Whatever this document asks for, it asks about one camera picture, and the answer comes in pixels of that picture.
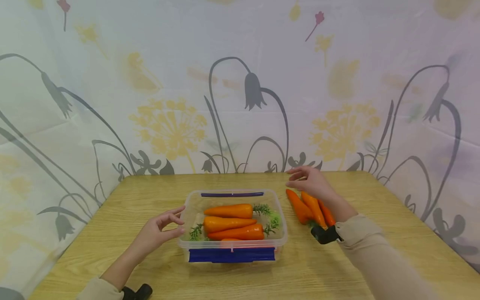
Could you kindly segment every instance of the floral fabric backdrop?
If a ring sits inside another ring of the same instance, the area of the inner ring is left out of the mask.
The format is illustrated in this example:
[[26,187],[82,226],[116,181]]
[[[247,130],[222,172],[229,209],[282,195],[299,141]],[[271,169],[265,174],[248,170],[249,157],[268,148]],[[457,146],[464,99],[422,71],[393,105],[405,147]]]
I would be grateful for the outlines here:
[[479,26],[475,0],[2,1],[0,298],[143,174],[363,170],[480,270]]

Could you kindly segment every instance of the right hand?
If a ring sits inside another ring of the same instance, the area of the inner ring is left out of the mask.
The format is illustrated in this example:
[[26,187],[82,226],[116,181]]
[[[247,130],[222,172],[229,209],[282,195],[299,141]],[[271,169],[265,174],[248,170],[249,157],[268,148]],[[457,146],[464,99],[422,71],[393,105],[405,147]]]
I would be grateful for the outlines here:
[[289,188],[304,191],[325,202],[334,202],[341,198],[318,169],[301,166],[288,170],[287,173],[292,175],[286,183]]
[[[185,232],[181,225],[185,222],[179,217],[184,209],[185,206],[177,207],[149,219],[125,252],[135,258],[137,263],[140,263],[166,241],[181,236]],[[176,223],[178,227],[163,230],[170,223]]]

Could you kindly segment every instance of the black device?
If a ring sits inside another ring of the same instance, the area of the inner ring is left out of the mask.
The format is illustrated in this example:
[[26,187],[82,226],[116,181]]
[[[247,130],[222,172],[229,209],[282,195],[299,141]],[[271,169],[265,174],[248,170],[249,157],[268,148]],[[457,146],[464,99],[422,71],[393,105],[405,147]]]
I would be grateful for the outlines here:
[[153,293],[151,286],[146,283],[142,284],[136,292],[128,287],[121,290],[123,291],[123,300],[147,300]]
[[322,245],[331,243],[337,239],[342,241],[342,238],[336,232],[335,226],[330,226],[327,230],[325,230],[316,224],[312,227],[310,233]]

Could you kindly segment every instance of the food storage box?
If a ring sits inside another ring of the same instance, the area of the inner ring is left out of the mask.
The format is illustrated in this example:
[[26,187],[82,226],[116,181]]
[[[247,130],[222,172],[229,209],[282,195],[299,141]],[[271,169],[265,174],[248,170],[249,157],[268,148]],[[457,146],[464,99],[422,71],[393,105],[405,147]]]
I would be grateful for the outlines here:
[[[249,203],[267,204],[271,210],[270,216],[254,211],[253,218],[265,228],[272,216],[279,220],[275,233],[264,234],[264,240],[242,241],[210,241],[205,233],[191,240],[190,232],[198,224],[203,223],[204,210],[207,208]],[[178,245],[183,248],[187,262],[212,263],[251,263],[254,261],[278,260],[281,248],[287,242],[287,225],[278,198],[272,190],[213,190],[193,191],[185,201],[185,210],[180,219],[185,221],[185,234],[178,239]]]

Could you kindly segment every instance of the beige sleeve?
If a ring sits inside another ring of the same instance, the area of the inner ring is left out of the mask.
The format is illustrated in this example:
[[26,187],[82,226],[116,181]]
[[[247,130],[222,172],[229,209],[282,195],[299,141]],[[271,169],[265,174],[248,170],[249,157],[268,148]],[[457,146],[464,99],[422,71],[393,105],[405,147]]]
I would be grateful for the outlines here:
[[122,300],[123,292],[98,277],[93,278],[78,294],[76,300]]
[[360,270],[377,300],[438,299],[406,259],[390,246],[382,230],[363,215],[338,222],[345,255]]

